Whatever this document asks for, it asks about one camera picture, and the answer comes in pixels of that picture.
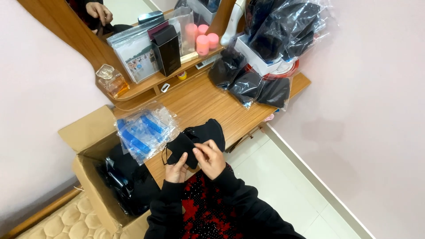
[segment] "ear loop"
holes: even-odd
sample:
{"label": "ear loop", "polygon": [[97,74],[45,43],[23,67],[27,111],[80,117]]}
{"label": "ear loop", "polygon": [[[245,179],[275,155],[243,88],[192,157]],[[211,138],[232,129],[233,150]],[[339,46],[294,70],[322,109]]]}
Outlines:
{"label": "ear loop", "polygon": [[164,165],[167,165],[167,158],[168,158],[168,152],[167,152],[167,146],[165,146],[165,148],[161,152],[161,159],[162,159],[162,163]]}

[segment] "red floral pattern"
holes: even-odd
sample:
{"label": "red floral pattern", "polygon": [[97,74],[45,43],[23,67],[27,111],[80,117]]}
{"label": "red floral pattern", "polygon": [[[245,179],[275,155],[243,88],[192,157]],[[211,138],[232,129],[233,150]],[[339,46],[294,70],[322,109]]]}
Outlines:
{"label": "red floral pattern", "polygon": [[199,171],[186,182],[182,205],[182,239],[242,239],[234,207],[224,203],[221,191]]}

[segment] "finger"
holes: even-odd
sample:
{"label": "finger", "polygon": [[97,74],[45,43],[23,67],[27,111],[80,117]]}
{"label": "finger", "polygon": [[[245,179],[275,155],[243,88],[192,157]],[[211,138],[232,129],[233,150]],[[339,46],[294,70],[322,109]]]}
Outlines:
{"label": "finger", "polygon": [[176,163],[175,167],[177,167],[178,169],[182,168],[186,160],[187,160],[187,153],[184,152],[182,156],[180,157],[180,160]]}
{"label": "finger", "polygon": [[195,144],[195,146],[197,148],[199,148],[200,150],[202,150],[209,158],[212,158],[212,156],[215,154],[215,152],[213,151],[212,148],[210,148],[207,145],[203,145],[203,144]]}
{"label": "finger", "polygon": [[94,17],[94,18],[98,18],[99,17],[98,14],[97,14],[97,12],[96,12],[96,10],[95,10],[95,8],[88,8],[87,9],[87,13],[90,16]]}
{"label": "finger", "polygon": [[112,12],[109,11],[109,9],[105,6],[103,6],[103,11],[105,12],[106,15],[106,23],[111,23],[113,20],[113,16],[112,16]]}
{"label": "finger", "polygon": [[99,19],[102,22],[102,25],[105,26],[106,25],[105,12],[102,9],[102,5],[96,4],[95,8],[96,8],[96,12],[99,14]]}
{"label": "finger", "polygon": [[203,165],[203,164],[206,164],[207,163],[207,160],[205,159],[205,157],[204,157],[204,153],[202,153],[202,151],[200,151],[199,149],[197,149],[197,148],[193,148],[193,153],[194,153],[194,155],[195,155],[195,157],[196,157],[196,159],[198,160],[198,162],[201,164],[201,165]]}
{"label": "finger", "polygon": [[203,143],[204,145],[209,146],[210,148],[212,148],[214,151],[220,151],[221,150],[218,148],[218,146],[216,145],[216,143],[214,142],[214,140],[210,139],[208,141],[206,141],[205,143]]}

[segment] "hand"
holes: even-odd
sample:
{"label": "hand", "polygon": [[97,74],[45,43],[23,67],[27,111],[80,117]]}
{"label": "hand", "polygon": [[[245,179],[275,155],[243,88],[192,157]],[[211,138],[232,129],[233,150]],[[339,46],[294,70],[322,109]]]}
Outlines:
{"label": "hand", "polygon": [[187,160],[187,153],[183,153],[180,160],[172,165],[167,164],[165,166],[165,180],[167,182],[184,182],[186,178],[187,168],[189,167],[185,164]]}
{"label": "hand", "polygon": [[226,161],[224,160],[223,153],[212,139],[203,144],[195,144],[195,147],[193,153],[201,165],[202,171],[211,180],[214,180],[226,168]]}
{"label": "hand", "polygon": [[90,16],[99,18],[103,26],[111,23],[113,20],[112,12],[103,4],[90,2],[85,5],[85,9]]}

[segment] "photo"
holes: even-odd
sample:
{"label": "photo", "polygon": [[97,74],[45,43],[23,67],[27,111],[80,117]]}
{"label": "photo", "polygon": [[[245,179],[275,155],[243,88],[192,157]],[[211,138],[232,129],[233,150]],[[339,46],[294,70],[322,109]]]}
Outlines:
{"label": "photo", "polygon": [[116,53],[121,61],[124,61],[123,65],[135,83],[140,83],[159,71],[155,54],[146,32],[128,39],[126,43],[116,48]]}

